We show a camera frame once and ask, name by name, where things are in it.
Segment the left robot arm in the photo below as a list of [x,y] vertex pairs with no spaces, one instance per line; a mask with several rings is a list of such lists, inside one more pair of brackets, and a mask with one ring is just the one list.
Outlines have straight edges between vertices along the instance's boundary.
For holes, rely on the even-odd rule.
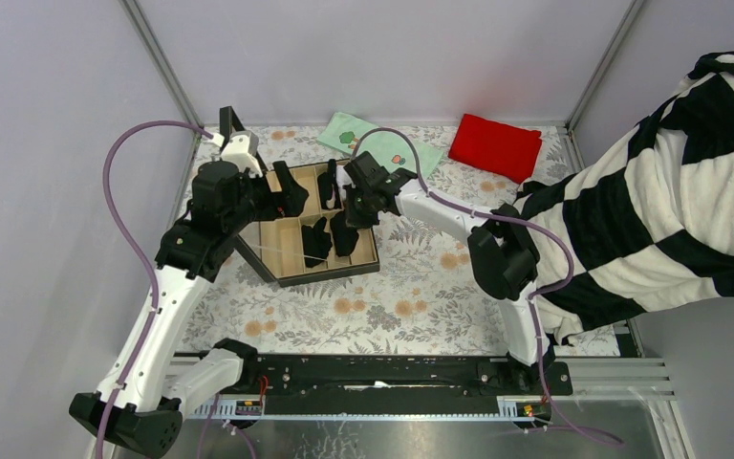
[[143,266],[150,291],[119,357],[93,392],[75,394],[69,414],[95,437],[88,457],[112,457],[115,448],[162,458],[182,424],[222,389],[250,391],[258,380],[255,351],[224,339],[173,382],[166,379],[193,311],[253,222],[299,216],[309,197],[285,162],[251,176],[236,164],[202,164],[185,210],[163,235],[154,260]]

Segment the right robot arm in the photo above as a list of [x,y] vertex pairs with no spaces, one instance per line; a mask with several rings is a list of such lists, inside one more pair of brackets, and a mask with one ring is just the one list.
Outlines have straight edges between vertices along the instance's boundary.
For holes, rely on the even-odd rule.
[[473,207],[424,186],[405,168],[388,171],[368,152],[339,166],[335,183],[351,228],[369,229],[379,224],[382,213],[391,213],[422,221],[464,243],[475,282],[503,302],[507,353],[517,361],[509,369],[511,384],[532,394],[547,382],[548,370],[540,359],[549,342],[537,336],[538,315],[526,302],[535,291],[540,255],[528,230],[514,223],[519,218],[515,208]]

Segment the black wooden compartment box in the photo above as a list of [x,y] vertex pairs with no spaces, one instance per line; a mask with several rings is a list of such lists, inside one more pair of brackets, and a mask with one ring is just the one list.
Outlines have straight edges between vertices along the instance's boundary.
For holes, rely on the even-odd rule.
[[374,232],[344,222],[344,193],[334,185],[344,159],[278,172],[279,166],[265,165],[258,152],[252,156],[269,191],[289,192],[286,206],[305,198],[298,215],[251,223],[236,237],[235,250],[262,280],[291,287],[379,271]]

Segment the black underwear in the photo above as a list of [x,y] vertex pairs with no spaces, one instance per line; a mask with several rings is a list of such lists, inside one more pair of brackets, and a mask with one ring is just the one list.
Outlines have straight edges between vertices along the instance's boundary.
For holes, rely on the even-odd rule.
[[304,265],[314,268],[327,260],[333,247],[332,236],[326,231],[328,219],[324,216],[312,225],[301,226]]

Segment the black garment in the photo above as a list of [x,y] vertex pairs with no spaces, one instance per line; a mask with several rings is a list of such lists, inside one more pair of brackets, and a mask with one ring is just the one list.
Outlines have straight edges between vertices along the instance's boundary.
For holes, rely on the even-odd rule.
[[330,220],[330,230],[335,254],[338,257],[350,256],[356,248],[359,234],[357,229],[348,226],[344,211],[338,212]]

